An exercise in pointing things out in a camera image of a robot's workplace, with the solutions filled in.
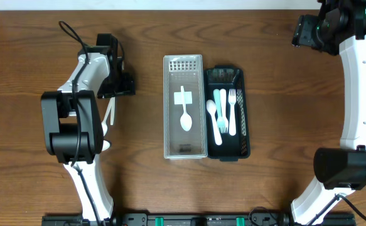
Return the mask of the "white spoon bowl down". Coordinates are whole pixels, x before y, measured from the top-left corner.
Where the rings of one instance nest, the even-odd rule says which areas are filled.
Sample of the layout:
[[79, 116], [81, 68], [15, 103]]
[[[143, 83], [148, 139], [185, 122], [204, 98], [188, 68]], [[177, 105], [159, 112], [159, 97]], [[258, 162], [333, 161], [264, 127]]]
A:
[[105, 136], [108, 131], [108, 126], [107, 126], [106, 122], [102, 122], [102, 130], [103, 130], [103, 135]]

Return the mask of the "white spoon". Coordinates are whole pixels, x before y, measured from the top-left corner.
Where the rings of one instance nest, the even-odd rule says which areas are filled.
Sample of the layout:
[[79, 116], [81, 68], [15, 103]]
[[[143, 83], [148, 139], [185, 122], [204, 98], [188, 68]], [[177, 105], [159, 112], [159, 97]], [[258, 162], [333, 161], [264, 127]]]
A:
[[211, 117], [215, 144], [217, 146], [220, 146], [222, 144], [222, 137], [220, 135], [220, 131], [219, 131], [219, 128], [218, 128], [218, 125], [217, 125], [217, 120], [216, 120], [216, 117], [215, 117], [215, 114], [216, 114], [216, 111], [217, 111], [215, 102], [212, 101], [212, 100], [207, 100], [206, 108], [207, 108], [207, 111], [208, 111], [208, 113], [210, 114], [210, 117]]
[[184, 131], [189, 131], [192, 127], [192, 118], [187, 113], [187, 110], [186, 110], [184, 86], [180, 87], [180, 91], [181, 91], [181, 102], [182, 102], [182, 106], [183, 106], [183, 114], [180, 117], [180, 124], [181, 124], [181, 127]]

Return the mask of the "white fork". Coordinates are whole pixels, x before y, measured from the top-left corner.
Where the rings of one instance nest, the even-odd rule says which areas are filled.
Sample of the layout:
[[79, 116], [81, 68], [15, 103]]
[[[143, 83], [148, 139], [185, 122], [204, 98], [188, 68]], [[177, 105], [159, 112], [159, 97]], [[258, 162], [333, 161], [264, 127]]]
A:
[[235, 104], [236, 104], [236, 91], [235, 89], [229, 90], [228, 102], [230, 104], [230, 117], [229, 117], [229, 134], [231, 136], [236, 135], [236, 123], [235, 123]]
[[220, 102], [221, 102], [221, 108], [222, 108], [222, 118], [224, 121], [224, 129], [223, 133], [228, 133], [229, 129], [229, 122], [226, 115], [226, 106], [227, 106], [227, 91], [225, 89], [220, 89]]
[[224, 134], [226, 132], [226, 130], [225, 130], [226, 125], [225, 125], [225, 121], [224, 121], [223, 115], [222, 115], [221, 98], [220, 98], [219, 89], [215, 89], [213, 91], [213, 98], [214, 98], [216, 108], [217, 108], [217, 125], [218, 125], [220, 133]]

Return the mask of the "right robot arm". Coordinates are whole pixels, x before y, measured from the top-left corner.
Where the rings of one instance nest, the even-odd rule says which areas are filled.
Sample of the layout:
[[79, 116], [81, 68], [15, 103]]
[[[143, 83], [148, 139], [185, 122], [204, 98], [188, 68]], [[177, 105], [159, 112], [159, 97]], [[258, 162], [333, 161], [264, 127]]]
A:
[[341, 58], [345, 117], [339, 147], [317, 149], [314, 178], [281, 222], [350, 225], [331, 209], [366, 186], [366, 1], [322, 1], [317, 15], [299, 17], [292, 44]]

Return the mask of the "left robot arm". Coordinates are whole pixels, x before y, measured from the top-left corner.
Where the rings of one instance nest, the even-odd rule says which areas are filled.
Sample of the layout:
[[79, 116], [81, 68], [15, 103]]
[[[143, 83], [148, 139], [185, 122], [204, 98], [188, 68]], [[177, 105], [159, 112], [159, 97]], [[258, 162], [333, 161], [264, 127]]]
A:
[[94, 46], [83, 44], [78, 65], [56, 91], [44, 92], [41, 109], [45, 146], [69, 172], [82, 204], [82, 214], [44, 216], [42, 225], [112, 225], [114, 201], [106, 188], [100, 154], [106, 121], [114, 120], [116, 97], [136, 93], [134, 79], [124, 71], [122, 45], [100, 33]]

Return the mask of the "white spoon bowl up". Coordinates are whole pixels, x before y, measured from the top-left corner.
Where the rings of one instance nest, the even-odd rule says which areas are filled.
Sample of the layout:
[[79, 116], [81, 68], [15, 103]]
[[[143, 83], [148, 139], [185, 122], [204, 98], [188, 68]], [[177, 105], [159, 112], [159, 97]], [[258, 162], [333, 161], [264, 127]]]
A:
[[114, 125], [114, 118], [115, 118], [115, 111], [116, 111], [116, 98], [111, 97], [108, 103], [104, 119], [102, 121], [103, 124], [107, 124], [108, 118], [110, 118], [110, 125]]

